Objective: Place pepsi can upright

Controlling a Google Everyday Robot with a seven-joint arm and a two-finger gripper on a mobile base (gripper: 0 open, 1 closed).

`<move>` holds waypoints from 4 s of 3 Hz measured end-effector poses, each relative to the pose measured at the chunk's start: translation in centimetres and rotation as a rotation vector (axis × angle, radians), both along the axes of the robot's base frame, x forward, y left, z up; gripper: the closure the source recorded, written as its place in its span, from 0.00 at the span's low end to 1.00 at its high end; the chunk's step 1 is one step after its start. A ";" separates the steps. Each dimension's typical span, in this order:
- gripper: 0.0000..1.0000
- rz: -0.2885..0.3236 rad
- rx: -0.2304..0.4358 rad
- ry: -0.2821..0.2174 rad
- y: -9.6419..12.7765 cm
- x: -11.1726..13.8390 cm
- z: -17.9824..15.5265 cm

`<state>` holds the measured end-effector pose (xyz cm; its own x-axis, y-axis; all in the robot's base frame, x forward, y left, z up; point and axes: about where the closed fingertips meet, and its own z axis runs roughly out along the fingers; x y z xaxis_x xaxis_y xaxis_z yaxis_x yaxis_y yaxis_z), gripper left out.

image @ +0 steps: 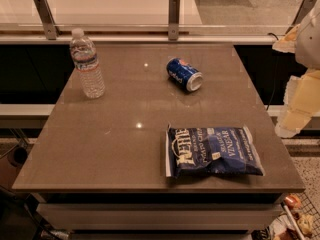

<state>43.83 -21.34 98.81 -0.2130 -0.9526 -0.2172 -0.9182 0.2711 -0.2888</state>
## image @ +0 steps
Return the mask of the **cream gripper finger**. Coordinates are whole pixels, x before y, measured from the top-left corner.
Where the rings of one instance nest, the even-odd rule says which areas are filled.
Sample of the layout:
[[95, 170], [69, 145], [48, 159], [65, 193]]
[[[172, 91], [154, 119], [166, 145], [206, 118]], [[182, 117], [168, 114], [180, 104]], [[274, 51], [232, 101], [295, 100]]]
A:
[[272, 49], [282, 53], [294, 53], [296, 51], [296, 40], [299, 28], [299, 24], [294, 26], [284, 37], [272, 45]]
[[291, 76], [275, 126], [281, 138], [298, 134], [320, 111], [320, 70], [308, 69], [301, 77]]

